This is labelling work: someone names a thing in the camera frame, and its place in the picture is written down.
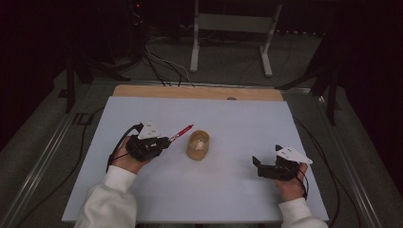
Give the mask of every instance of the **floor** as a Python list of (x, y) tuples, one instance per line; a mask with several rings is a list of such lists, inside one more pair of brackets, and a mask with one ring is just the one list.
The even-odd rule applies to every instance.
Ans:
[[(209, 38), (200, 39), (197, 73), (188, 72), (190, 37), (178, 40), (155, 34), (150, 37), (147, 49), (154, 56), (179, 65), (182, 86), (274, 87), (301, 76), (320, 44), (320, 38), (316, 36), (276, 33), (269, 49), (274, 76), (267, 78), (259, 59), (259, 45), (264, 37), (231, 34), (226, 39), (216, 39), (214, 33), (205, 37)], [(147, 56), (159, 62), (150, 53)], [(121, 73), (131, 79), (128, 84), (159, 85), (148, 65), (144, 59)], [(178, 84), (180, 76), (176, 71), (155, 66), (166, 78), (165, 82), (173, 86)], [(76, 80), (77, 101), (70, 114), (65, 113), (66, 100), (58, 98), (60, 90), (66, 88), (66, 73), (59, 75), (54, 82), (55, 89), (0, 153), (1, 227), (72, 227), (72, 224), (62, 222), (61, 217), (102, 115), (102, 110), (96, 111), (105, 106), (114, 87), (122, 83), (102, 72), (94, 71), (94, 74), (96, 77), (91, 85), (82, 85)], [(328, 224), (334, 220), (333, 227), (403, 227), (402, 198), (343, 89), (337, 90), (336, 126), (331, 126), (323, 114), (325, 99), (313, 97), (308, 92), (312, 82), (282, 91), (282, 94), (297, 119), (305, 151), (316, 161), (312, 168), (331, 220)], [(94, 114), (91, 124), (77, 122), (77, 117), (87, 117), (87, 114)], [(37, 161), (43, 161), (43, 166), (37, 165)], [(337, 180), (332, 180), (327, 165)], [(279, 227), (279, 224), (265, 226)]]

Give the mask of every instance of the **red marker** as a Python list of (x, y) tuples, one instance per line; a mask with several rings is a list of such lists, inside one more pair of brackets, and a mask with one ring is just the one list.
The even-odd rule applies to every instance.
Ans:
[(176, 139), (178, 139), (181, 135), (183, 135), (184, 133), (186, 133), (188, 130), (190, 130), (190, 128), (193, 127), (193, 124), (187, 126), (184, 130), (182, 130), (181, 132), (179, 132), (178, 134), (176, 134), (174, 137), (172, 137), (171, 139), (169, 139), (171, 142), (174, 142)]

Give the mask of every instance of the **white board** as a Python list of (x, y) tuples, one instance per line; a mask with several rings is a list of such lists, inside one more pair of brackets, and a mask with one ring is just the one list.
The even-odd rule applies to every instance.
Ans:
[[(63, 221), (77, 219), (87, 190), (103, 179), (107, 158), (127, 129), (149, 120), (169, 138), (194, 126), (140, 171), (132, 187), (138, 222), (282, 220), (278, 189), (271, 180), (258, 177), (252, 156), (274, 164), (276, 144), (305, 154), (286, 102), (110, 97)], [(189, 135), (198, 129), (209, 133), (210, 146), (202, 161), (193, 161), (185, 150)], [(311, 169), (306, 176), (307, 203), (315, 216), (327, 220)]]

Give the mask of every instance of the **gray floor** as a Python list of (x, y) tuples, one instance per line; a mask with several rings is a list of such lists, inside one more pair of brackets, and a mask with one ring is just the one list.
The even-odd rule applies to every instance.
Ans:
[[(189, 73), (190, 81), (196, 86), (203, 84), (239, 87), (282, 85), (303, 74), (320, 43), (320, 38), (276, 34), (269, 50), (274, 71), (272, 78), (263, 76), (259, 59), (259, 45), (262, 41), (263, 39), (254, 37), (248, 42), (234, 45), (201, 47), (199, 71), (196, 74)], [(153, 37), (147, 47), (159, 57), (189, 69), (191, 38), (172, 40)], [(182, 68), (178, 67), (178, 69), (185, 74)], [(176, 73), (164, 67), (158, 67), (158, 70), (173, 85), (178, 82)], [(0, 153), (0, 172), (2, 173), (0, 218), (4, 219), (7, 216), (9, 219), (15, 215), (16, 219), (12, 223), (16, 224), (18, 223), (16, 221), (28, 215), (19, 227), (71, 227), (71, 224), (61, 222), (61, 217), (79, 168), (48, 200), (35, 208), (31, 214), (28, 212), (68, 175), (76, 162), (81, 164), (84, 158), (101, 113), (96, 114), (94, 122), (86, 128), (82, 156), (80, 156), (80, 147), (85, 127), (73, 124), (73, 118), (76, 113), (92, 113), (105, 106), (106, 99), (119, 84), (100, 72), (96, 74), (96, 80), (92, 85), (77, 83), (78, 101), (70, 116), (65, 114), (66, 101), (57, 98), (60, 89), (66, 86), (65, 74), (56, 78), (54, 91), (41, 103)], [(123, 75), (132, 79), (131, 84), (157, 84), (152, 70), (144, 64), (123, 72)], [(283, 91), (284, 99), (288, 102), (293, 115), (312, 132), (323, 147), (329, 165), (346, 188), (346, 192), (353, 198), (359, 211), (361, 227), (403, 227), (402, 198), (350, 107), (342, 88), (339, 88), (337, 92), (337, 126), (329, 126), (323, 115), (323, 102), (309, 95), (304, 89), (311, 84), (312, 81), (309, 81), (291, 91)], [(57, 131), (63, 126), (66, 131)], [(336, 213), (336, 188), (313, 141), (300, 125), (297, 128), (305, 151), (315, 161), (312, 168), (329, 217), (332, 219)], [(47, 147), (49, 142), (55, 142), (56, 146)], [(52, 156), (48, 157), (48, 167), (43, 177), (37, 185), (26, 182), (26, 178), (32, 178), (29, 172), (44, 151), (52, 152), (49, 152)], [(18, 201), (16, 197), (24, 183), (31, 183), (31, 189), (35, 191), (32, 195), (25, 194), (26, 200)], [(358, 227), (358, 217), (352, 203), (347, 194), (340, 187), (338, 189), (340, 208), (334, 227)], [(20, 203), (18, 205), (21, 205), (21, 208), (12, 211), (12, 215), (8, 214), (8, 210), (12, 205), (16, 205), (13, 204), (16, 201)], [(266, 227), (279, 227), (279, 225), (266, 224)]]

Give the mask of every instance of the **cup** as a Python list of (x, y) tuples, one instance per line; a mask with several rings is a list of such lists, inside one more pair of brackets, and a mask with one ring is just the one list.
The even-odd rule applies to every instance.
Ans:
[(186, 154), (190, 159), (200, 161), (204, 159), (205, 154), (208, 151), (209, 144), (210, 136), (207, 134), (207, 132), (196, 130), (189, 136)]

